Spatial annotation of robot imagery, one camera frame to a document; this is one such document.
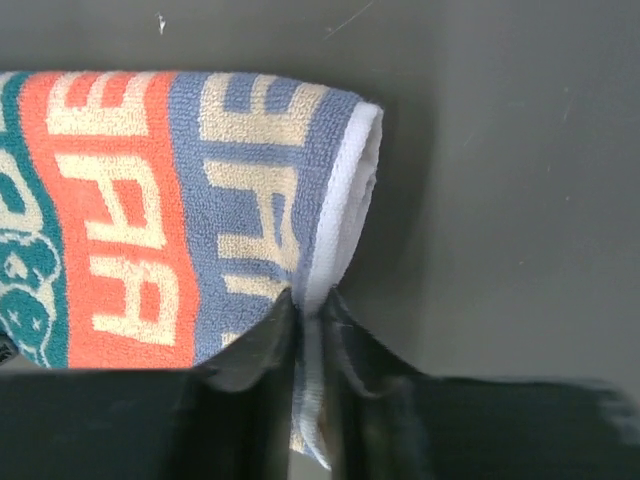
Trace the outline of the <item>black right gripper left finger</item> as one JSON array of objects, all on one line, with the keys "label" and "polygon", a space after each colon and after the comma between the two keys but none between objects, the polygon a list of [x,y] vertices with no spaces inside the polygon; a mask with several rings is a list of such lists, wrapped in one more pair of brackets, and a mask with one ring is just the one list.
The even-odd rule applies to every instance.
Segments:
[{"label": "black right gripper left finger", "polygon": [[189,369],[1,372],[5,479],[284,479],[295,307]]}]

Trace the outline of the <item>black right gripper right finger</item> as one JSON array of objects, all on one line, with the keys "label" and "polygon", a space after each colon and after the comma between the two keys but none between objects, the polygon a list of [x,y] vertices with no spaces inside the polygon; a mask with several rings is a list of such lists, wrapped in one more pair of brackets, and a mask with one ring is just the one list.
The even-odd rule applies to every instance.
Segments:
[{"label": "black right gripper right finger", "polygon": [[320,313],[336,479],[635,479],[639,410],[583,379],[443,377],[392,353],[337,292]]}]

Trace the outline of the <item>rabbit print striped towel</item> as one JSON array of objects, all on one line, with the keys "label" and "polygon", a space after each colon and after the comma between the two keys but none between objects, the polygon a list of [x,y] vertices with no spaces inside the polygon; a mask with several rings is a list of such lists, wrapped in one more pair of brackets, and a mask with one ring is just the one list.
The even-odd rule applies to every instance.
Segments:
[{"label": "rabbit print striped towel", "polygon": [[326,464],[318,311],[358,245],[383,109],[257,73],[1,76],[1,333],[49,369],[202,363],[289,291],[290,445]]}]

